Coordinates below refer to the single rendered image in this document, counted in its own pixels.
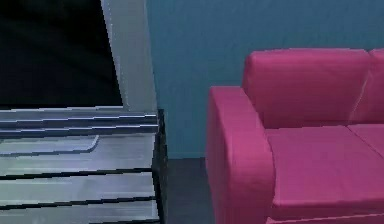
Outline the black table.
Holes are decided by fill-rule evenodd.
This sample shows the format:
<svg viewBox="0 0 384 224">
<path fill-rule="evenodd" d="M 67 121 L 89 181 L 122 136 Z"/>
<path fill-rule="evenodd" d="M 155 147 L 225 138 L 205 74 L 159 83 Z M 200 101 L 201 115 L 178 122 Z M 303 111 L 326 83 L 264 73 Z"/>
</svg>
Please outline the black table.
<svg viewBox="0 0 384 224">
<path fill-rule="evenodd" d="M 165 131 L 164 110 L 158 110 L 158 132 L 156 133 L 153 160 L 152 177 L 154 182 L 159 224 L 166 224 L 167 216 L 167 143 Z"/>
</svg>

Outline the pink sofa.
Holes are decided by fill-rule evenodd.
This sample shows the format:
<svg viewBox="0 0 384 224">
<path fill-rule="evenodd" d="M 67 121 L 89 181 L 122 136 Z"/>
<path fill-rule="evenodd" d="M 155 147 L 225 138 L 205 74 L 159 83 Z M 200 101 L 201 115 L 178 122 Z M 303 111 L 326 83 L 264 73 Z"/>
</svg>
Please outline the pink sofa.
<svg viewBox="0 0 384 224">
<path fill-rule="evenodd" d="M 384 224 L 384 49 L 252 52 L 209 91 L 215 224 Z"/>
</svg>

